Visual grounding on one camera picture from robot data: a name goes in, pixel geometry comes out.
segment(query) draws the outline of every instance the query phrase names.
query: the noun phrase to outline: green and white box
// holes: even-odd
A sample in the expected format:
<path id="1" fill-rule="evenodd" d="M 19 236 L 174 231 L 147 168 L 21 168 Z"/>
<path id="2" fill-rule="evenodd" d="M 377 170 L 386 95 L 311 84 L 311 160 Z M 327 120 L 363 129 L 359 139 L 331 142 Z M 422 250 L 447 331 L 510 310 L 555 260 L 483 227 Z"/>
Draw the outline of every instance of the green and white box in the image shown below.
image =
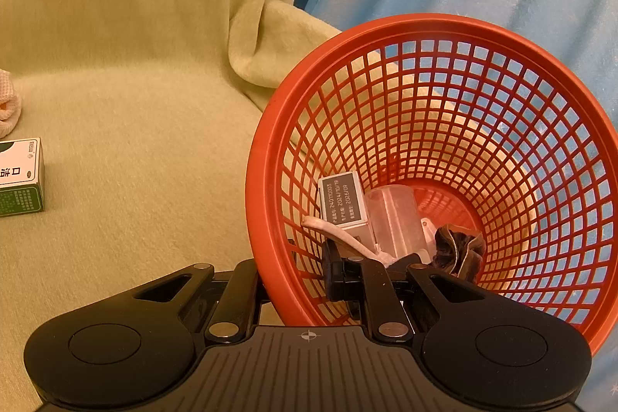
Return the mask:
<path id="1" fill-rule="evenodd" d="M 0 217 L 43 209 L 40 138 L 0 142 Z"/>

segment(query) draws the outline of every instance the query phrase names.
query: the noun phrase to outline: transparent plastic object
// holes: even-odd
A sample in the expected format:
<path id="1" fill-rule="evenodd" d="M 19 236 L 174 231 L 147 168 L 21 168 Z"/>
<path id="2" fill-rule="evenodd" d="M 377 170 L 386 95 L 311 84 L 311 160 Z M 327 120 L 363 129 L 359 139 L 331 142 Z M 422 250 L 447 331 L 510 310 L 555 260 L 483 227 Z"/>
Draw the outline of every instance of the transparent plastic object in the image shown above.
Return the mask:
<path id="1" fill-rule="evenodd" d="M 365 206 L 381 251 L 397 259 L 412 253 L 429 256 L 412 188 L 377 187 L 365 194 Z"/>

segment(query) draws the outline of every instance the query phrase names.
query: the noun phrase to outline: white box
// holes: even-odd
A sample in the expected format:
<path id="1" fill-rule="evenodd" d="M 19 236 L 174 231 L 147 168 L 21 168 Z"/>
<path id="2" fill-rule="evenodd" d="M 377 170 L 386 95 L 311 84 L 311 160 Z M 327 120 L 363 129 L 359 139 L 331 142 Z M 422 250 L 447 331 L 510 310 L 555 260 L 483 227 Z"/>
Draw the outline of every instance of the white box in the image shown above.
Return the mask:
<path id="1" fill-rule="evenodd" d="M 317 181 L 321 217 L 375 252 L 372 226 L 367 218 L 363 188 L 356 171 L 326 176 Z"/>
<path id="2" fill-rule="evenodd" d="M 0 142 L 0 217 L 43 209 L 40 138 Z"/>

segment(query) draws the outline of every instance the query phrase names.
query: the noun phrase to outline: yellow plush surface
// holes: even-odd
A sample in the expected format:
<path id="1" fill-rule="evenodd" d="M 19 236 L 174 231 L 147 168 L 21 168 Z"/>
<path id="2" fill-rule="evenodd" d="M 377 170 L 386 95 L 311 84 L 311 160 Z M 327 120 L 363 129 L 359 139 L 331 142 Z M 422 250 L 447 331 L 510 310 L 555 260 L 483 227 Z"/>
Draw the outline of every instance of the yellow plush surface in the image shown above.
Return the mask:
<path id="1" fill-rule="evenodd" d="M 261 109 L 336 30 L 292 0 L 0 0 L 0 68 L 41 137 L 46 209 L 0 219 L 0 411 L 39 399 L 44 321 L 181 269 L 251 256 L 246 158 Z"/>

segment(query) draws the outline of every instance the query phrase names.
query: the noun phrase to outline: red plastic basket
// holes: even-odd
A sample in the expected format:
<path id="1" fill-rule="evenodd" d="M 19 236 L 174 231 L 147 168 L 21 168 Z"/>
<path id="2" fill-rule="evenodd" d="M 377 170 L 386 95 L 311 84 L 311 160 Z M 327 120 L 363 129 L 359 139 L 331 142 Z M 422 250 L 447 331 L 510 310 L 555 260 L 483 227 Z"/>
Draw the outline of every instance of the red plastic basket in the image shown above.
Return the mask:
<path id="1" fill-rule="evenodd" d="M 486 22 L 402 15 L 322 44 L 285 78 L 248 163 L 246 215 L 287 325 L 355 323 L 324 295 L 316 181 L 406 183 L 422 217 L 483 231 L 480 286 L 567 320 L 593 351 L 618 315 L 617 136 L 545 50 Z"/>

